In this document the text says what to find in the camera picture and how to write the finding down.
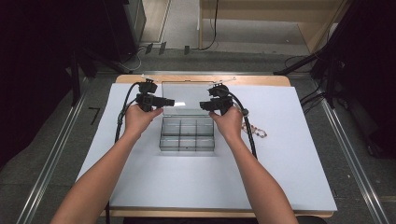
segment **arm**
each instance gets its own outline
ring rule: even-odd
[[[138,105],[131,105],[122,137],[70,189],[51,223],[94,223],[116,187],[132,147],[161,113],[161,109],[146,113]]]
[[[242,114],[231,107],[224,116],[210,117],[230,147],[238,165],[250,205],[259,223],[297,223],[282,188],[253,157],[241,137]]]

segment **floor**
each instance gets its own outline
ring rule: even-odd
[[[167,43],[166,51],[163,53],[158,49],[153,49],[150,53],[142,51],[139,59],[132,58],[125,65],[134,67],[141,63],[134,71],[135,74],[147,71],[265,73],[281,70],[285,65],[293,64],[301,59],[301,57],[291,58],[292,56],[308,54],[293,24],[250,24],[253,29],[260,26],[266,32],[249,36],[240,35],[238,32],[233,36],[234,39],[227,41],[226,36],[221,35],[222,29],[225,29],[227,24],[221,22],[217,43],[213,49],[210,51],[191,50],[189,54],[185,54],[184,46],[190,46],[192,49],[197,46],[197,18],[193,14],[195,4],[197,4],[196,0],[172,0],[161,37],[162,42]],[[210,24],[207,25],[207,33],[210,34]],[[210,36],[207,36],[205,40],[208,44],[211,41]],[[250,40],[255,44],[251,45],[243,40]],[[307,65],[300,70],[309,69],[310,65]],[[73,185],[106,106],[109,88],[116,77],[117,74],[111,70],[102,68],[97,78],[84,82],[87,83],[85,101],[81,103],[74,126],[64,142],[63,152],[53,168],[51,179],[43,188],[42,195],[37,198],[37,208],[28,214],[30,216],[27,216],[25,223],[48,223],[64,195]],[[307,73],[294,73],[290,76],[290,82],[296,88],[300,98],[312,92],[316,87],[315,82]],[[67,120],[71,111],[71,98],[71,94],[68,94],[59,103],[34,142],[0,171],[0,223],[16,223],[23,214],[22,209],[28,201],[28,196],[40,177],[64,121]],[[360,179],[353,172],[346,152],[340,145],[340,139],[335,134],[326,113],[325,104],[322,103],[306,115],[306,121],[338,207],[338,211],[332,217],[326,218],[327,223],[396,223],[395,160],[379,160],[370,156],[350,113],[337,103],[335,106],[348,141],[353,147],[352,150],[374,188],[388,216],[388,222],[386,220],[375,222],[373,213],[365,201],[365,195],[362,193]],[[96,119],[97,110],[90,108],[100,108]],[[98,223],[105,223],[105,221],[99,218]],[[122,223],[122,218],[112,218],[112,223]]]

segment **transparent compartment box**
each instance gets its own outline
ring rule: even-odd
[[[163,97],[175,106],[163,109],[161,151],[213,151],[214,122],[199,106],[209,101],[209,82],[163,82]]]

